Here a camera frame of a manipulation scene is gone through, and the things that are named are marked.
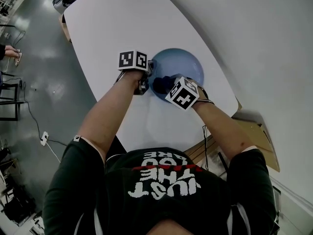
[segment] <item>person's feet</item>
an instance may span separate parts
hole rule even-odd
[[[21,57],[22,57],[22,53],[19,53],[19,57],[15,58],[15,66],[19,65]]]

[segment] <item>black chair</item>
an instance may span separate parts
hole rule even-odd
[[[24,101],[17,101],[18,96],[18,86],[22,87],[22,81],[19,84],[6,84],[3,82],[2,75],[6,76],[14,76],[8,73],[4,73],[0,71],[0,95],[2,90],[9,90],[10,88],[14,88],[14,98],[10,97],[1,97],[0,99],[5,99],[6,101],[1,101],[0,105],[8,105],[8,104],[15,104],[15,117],[0,117],[0,121],[17,121],[18,120],[18,106],[20,104],[24,104]]]

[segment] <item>concrete floor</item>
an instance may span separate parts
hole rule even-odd
[[[12,17],[10,24],[25,30],[23,39],[16,45],[23,56],[19,66],[10,60],[7,72],[26,82],[25,97],[37,119],[40,135],[47,131],[49,138],[68,143],[76,134],[84,116],[96,103],[85,76],[76,58],[75,51],[60,27],[59,14],[52,0],[25,0]],[[9,44],[18,35],[16,29]],[[0,61],[0,70],[6,70],[7,59]],[[13,106],[0,106],[0,115],[13,115]],[[43,206],[47,191],[59,162],[50,149],[40,144],[35,121],[31,118],[27,104],[21,105],[19,121],[1,121],[0,137],[7,139],[12,157],[18,159],[21,175],[15,175],[25,184],[35,199],[37,208]],[[64,146],[49,142],[59,158]]]

